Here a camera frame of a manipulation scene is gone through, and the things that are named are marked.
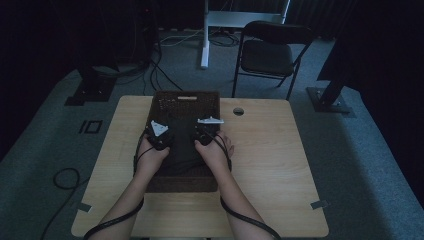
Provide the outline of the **dark computer tower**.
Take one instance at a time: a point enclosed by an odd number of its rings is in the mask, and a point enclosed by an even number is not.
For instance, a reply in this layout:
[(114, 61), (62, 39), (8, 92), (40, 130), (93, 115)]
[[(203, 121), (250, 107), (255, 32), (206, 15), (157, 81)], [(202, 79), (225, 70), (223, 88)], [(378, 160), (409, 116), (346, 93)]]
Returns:
[(154, 0), (133, 0), (135, 41), (133, 59), (143, 64), (151, 60), (157, 42), (156, 5)]

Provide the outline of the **black folding chair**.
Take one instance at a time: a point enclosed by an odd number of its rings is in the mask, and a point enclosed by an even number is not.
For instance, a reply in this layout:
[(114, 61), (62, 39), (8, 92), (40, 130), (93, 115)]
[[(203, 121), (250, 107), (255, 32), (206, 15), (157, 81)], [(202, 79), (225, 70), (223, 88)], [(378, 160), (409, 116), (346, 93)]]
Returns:
[(291, 77), (289, 99), (302, 57), (313, 40), (312, 30), (305, 26), (259, 20), (248, 23), (240, 35), (231, 96), (235, 97), (239, 75), (277, 79), (277, 87)]

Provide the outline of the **black metal stand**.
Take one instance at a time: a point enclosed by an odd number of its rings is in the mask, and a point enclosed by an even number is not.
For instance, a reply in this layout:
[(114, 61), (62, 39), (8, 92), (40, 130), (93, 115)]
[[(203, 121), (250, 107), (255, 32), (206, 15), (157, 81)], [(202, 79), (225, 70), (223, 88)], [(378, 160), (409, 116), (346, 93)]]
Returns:
[(349, 82), (351, 69), (345, 56), (344, 43), (337, 39), (320, 70), (317, 80), (328, 81), (325, 88), (307, 87), (306, 91), (316, 112), (340, 113), (355, 116), (341, 97), (343, 87)]
[(83, 106), (86, 102), (108, 102), (117, 78), (102, 76), (91, 66), (78, 68), (81, 82), (73, 96), (65, 101), (65, 106)]

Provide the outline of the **brown woven basket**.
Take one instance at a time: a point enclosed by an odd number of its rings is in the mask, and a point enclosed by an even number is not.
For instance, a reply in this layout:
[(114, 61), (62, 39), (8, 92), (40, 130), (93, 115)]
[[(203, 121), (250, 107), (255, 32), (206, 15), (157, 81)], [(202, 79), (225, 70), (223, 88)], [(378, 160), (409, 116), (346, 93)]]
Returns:
[[(217, 92), (156, 92), (146, 126), (151, 120), (169, 126), (171, 116), (194, 118), (196, 121), (208, 117), (221, 119), (220, 96)], [(178, 175), (169, 175), (161, 165), (150, 181), (147, 191), (149, 193), (215, 192), (216, 180), (204, 160), (203, 162), (203, 165)]]

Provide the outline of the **person's right hand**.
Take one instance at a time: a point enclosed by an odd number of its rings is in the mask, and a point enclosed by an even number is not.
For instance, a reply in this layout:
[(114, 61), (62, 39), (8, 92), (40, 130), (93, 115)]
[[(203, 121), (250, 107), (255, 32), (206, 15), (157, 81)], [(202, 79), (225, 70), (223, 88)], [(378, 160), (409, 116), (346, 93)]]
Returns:
[(234, 153), (234, 145), (223, 131), (219, 131), (208, 145), (196, 140), (195, 148), (215, 177), (230, 173), (228, 160)]

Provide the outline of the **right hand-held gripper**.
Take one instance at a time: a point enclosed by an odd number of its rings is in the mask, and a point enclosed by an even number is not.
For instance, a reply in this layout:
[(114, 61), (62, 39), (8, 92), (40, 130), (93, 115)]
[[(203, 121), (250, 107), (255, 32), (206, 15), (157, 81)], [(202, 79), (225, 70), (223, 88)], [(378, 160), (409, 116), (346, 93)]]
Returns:
[(223, 119), (214, 117), (198, 119), (194, 125), (192, 139), (199, 141), (203, 146), (210, 144), (223, 123)]

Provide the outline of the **white metal desk frame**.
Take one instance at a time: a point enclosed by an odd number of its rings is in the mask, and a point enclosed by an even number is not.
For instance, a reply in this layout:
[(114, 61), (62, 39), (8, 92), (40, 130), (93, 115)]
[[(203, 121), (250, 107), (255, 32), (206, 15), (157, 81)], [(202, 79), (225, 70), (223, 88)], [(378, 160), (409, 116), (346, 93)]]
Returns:
[(212, 11), (209, 9), (209, 0), (204, 0), (204, 36), (200, 67), (207, 69), (209, 66), (210, 27), (243, 28), (249, 22), (255, 20), (285, 23), (291, 0), (282, 0), (282, 2), (283, 5), (280, 13), (259, 13), (224, 10)]

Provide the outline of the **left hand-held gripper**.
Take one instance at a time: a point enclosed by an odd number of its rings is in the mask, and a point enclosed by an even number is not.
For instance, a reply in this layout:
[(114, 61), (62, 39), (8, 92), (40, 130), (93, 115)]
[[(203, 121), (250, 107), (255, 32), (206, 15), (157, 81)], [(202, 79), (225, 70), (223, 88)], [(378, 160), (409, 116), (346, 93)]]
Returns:
[(158, 151), (172, 145), (173, 134), (168, 125), (151, 120), (145, 128), (145, 133), (148, 135), (147, 140)]

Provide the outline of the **person's left hand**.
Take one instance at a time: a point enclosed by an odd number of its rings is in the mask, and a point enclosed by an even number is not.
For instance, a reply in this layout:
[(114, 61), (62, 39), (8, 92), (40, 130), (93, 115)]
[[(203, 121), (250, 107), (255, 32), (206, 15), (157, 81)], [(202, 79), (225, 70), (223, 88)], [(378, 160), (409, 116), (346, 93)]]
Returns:
[(147, 136), (140, 138), (134, 160), (134, 179), (149, 182), (159, 170), (169, 152), (169, 147), (163, 150), (155, 149), (147, 140)]

